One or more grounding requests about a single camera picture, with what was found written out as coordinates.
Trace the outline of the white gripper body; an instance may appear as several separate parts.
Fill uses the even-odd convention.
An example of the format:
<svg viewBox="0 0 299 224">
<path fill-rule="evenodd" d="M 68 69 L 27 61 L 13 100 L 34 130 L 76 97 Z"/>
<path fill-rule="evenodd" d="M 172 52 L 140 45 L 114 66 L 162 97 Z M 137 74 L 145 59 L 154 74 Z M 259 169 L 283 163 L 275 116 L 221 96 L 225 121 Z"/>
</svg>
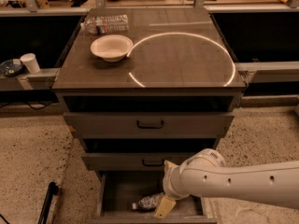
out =
<svg viewBox="0 0 299 224">
<path fill-rule="evenodd" d="M 172 166 L 164 172 L 163 189 L 164 193 L 174 200 L 187 197 L 187 192 L 180 182 L 180 173 L 177 166 Z"/>
</svg>

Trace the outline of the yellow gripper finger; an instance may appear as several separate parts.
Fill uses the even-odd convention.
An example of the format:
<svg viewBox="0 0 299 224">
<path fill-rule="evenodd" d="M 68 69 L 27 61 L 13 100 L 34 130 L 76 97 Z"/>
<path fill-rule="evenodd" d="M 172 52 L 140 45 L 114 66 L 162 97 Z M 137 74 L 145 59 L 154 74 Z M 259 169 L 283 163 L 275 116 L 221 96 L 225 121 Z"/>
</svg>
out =
<svg viewBox="0 0 299 224">
<path fill-rule="evenodd" d="M 177 165 L 171 161 L 165 161 L 164 162 L 164 169 L 167 171 L 168 169 L 172 167 L 176 167 Z"/>
<path fill-rule="evenodd" d="M 158 202 L 154 216 L 157 218 L 165 218 L 175 207 L 176 201 L 167 195 L 164 195 Z"/>
</svg>

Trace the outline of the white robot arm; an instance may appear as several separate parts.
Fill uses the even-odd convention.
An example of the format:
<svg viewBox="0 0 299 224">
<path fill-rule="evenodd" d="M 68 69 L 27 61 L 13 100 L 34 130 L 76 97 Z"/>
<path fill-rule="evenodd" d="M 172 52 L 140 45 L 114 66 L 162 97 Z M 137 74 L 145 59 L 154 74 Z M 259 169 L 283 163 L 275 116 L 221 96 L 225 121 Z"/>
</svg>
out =
<svg viewBox="0 0 299 224">
<path fill-rule="evenodd" d="M 227 167 L 216 150 L 206 148 L 182 164 L 164 163 L 164 195 L 155 216 L 166 217 L 189 196 L 231 198 L 291 209 L 299 208 L 299 161 Z"/>
</svg>

